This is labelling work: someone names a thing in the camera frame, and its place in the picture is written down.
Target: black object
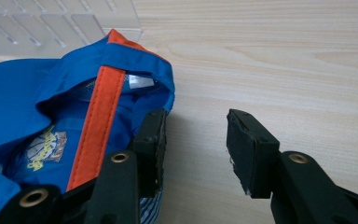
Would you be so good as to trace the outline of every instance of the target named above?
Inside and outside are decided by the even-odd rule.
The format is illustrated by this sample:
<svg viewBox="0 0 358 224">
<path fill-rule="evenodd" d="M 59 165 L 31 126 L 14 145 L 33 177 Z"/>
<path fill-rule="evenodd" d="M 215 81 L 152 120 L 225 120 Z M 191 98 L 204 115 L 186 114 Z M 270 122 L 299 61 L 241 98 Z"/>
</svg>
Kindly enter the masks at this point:
<svg viewBox="0 0 358 224">
<path fill-rule="evenodd" d="M 166 111 L 145 116 L 128 150 L 103 160 L 96 179 L 64 194 L 53 185 L 32 186 L 0 211 L 0 224 L 138 224 L 140 197 L 162 186 Z"/>
<path fill-rule="evenodd" d="M 279 151 L 252 115 L 230 109 L 227 148 L 246 194 L 269 198 L 276 223 L 358 224 L 358 195 L 336 186 L 310 156 Z"/>
</svg>

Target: orange strap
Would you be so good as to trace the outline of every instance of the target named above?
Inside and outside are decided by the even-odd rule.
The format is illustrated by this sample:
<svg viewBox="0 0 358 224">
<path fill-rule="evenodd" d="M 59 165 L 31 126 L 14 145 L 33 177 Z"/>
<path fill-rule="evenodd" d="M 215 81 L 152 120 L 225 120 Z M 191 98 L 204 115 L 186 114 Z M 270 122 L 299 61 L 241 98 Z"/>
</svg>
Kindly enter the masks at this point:
<svg viewBox="0 0 358 224">
<path fill-rule="evenodd" d="M 98 176 L 126 72 L 102 66 L 89 102 L 67 191 Z"/>
</svg>

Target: printed logo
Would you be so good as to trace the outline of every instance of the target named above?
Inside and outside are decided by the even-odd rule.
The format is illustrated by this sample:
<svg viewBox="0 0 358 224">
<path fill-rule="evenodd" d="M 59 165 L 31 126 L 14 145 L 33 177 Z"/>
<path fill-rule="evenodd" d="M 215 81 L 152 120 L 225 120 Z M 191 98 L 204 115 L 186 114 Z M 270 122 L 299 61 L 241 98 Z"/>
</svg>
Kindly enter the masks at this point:
<svg viewBox="0 0 358 224">
<path fill-rule="evenodd" d="M 27 168 L 35 171 L 43 168 L 45 161 L 59 162 L 66 144 L 66 132 L 52 133 L 53 125 L 43 131 L 28 146 L 26 157 Z"/>
</svg>

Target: white plastic tray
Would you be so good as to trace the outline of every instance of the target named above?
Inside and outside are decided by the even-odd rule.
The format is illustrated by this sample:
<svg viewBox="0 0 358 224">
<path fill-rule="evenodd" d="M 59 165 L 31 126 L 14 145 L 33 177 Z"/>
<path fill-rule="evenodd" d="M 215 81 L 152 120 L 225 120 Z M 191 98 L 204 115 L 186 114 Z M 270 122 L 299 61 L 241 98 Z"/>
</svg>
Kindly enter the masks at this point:
<svg viewBox="0 0 358 224">
<path fill-rule="evenodd" d="M 61 57 L 112 28 L 139 40 L 131 0 L 0 0 L 0 55 Z"/>
</svg>

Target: tabletop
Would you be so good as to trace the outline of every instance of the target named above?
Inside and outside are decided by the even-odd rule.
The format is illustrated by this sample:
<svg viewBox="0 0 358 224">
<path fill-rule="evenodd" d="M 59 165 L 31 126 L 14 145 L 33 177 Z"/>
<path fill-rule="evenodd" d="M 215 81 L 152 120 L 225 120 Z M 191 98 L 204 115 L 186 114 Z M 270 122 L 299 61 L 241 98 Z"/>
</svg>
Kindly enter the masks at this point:
<svg viewBox="0 0 358 224">
<path fill-rule="evenodd" d="M 230 108 L 358 193 L 358 0 L 134 5 L 140 44 L 171 62 L 176 86 L 161 224 L 274 223 L 270 200 L 245 196 L 233 173 Z"/>
</svg>

